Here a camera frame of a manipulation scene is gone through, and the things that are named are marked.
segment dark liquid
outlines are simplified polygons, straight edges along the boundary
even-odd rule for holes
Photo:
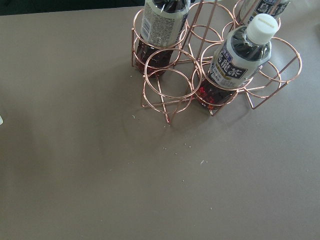
[[[259,61],[266,58],[271,51],[270,43],[264,45],[258,45],[254,42],[251,42],[246,35],[246,27],[240,27],[237,31],[234,32],[231,40],[231,46],[234,52],[241,58],[247,61]],[[227,91],[222,90],[214,85],[212,85],[208,80],[202,81],[199,90],[196,92],[203,100],[210,104],[224,104],[226,103],[236,91]],[[207,107],[208,109],[218,109],[219,106],[213,106],[205,103],[198,98],[199,103]]]
[[[175,13],[186,7],[186,0],[153,0],[154,5],[163,10],[166,13]],[[141,40],[138,43],[138,48],[136,50],[136,55],[138,59],[142,62],[135,60],[136,67],[141,73],[145,72],[145,63],[151,54],[156,52],[158,49],[144,44]],[[164,68],[167,67],[170,63],[170,58],[172,55],[172,50],[161,51],[156,54],[148,63],[147,74],[152,73],[156,69],[152,68]],[[160,76],[165,71],[158,71],[156,74],[153,74],[151,77]]]

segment bottle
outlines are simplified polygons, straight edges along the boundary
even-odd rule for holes
[[[190,0],[145,0],[140,36],[156,47],[165,48],[174,45],[183,31],[189,8]],[[136,55],[142,63],[138,59],[135,62],[141,73],[145,71],[144,64],[147,59],[157,50],[139,41]],[[166,67],[169,65],[172,53],[172,50],[162,51],[156,54],[148,65],[156,68]],[[152,71],[154,69],[149,68],[147,73]]]
[[[196,94],[210,104],[226,103],[256,74],[271,57],[271,38],[278,30],[277,21],[268,14],[258,14],[247,26],[231,31],[213,54],[208,78],[220,89],[204,79]],[[198,98],[204,107],[216,109]]]
[[[242,22],[244,25],[248,25],[258,14],[270,15],[277,0],[259,0],[256,3],[255,2],[256,0],[244,0],[237,19],[238,23]],[[271,16],[277,20],[289,3],[290,0],[281,0]]]

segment bottle label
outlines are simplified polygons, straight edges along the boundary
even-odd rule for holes
[[[214,53],[209,77],[223,88],[237,89],[246,84],[261,69],[271,54],[258,61],[245,60],[235,53],[228,39],[224,42],[222,48]]]
[[[169,47],[174,45],[184,28],[189,7],[168,13],[155,6],[152,0],[146,0],[142,18],[141,36],[148,43]]]
[[[260,0],[257,2],[256,6],[253,8],[253,12],[247,15],[246,19],[243,20],[244,24],[249,24],[255,16],[258,14],[269,14],[271,13],[274,5],[276,4],[277,0]],[[289,1],[286,2],[280,2],[278,6],[276,6],[274,12],[271,14],[274,18],[278,18],[280,14],[283,13],[283,11],[286,9],[287,5],[289,4]],[[243,9],[241,9],[241,19],[247,14],[249,9],[251,8],[252,3],[248,3],[247,5],[243,6]]]

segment white object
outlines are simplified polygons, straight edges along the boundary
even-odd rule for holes
[[[277,21],[265,13],[255,16],[246,29],[250,41],[259,45],[268,43],[277,31]]]

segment barcode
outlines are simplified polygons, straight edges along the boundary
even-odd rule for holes
[[[141,28],[141,34],[142,37],[145,40],[149,39],[149,35],[150,35],[150,29],[151,29],[151,24],[148,21],[148,19],[146,17],[143,18],[143,24],[142,24],[142,28]]]

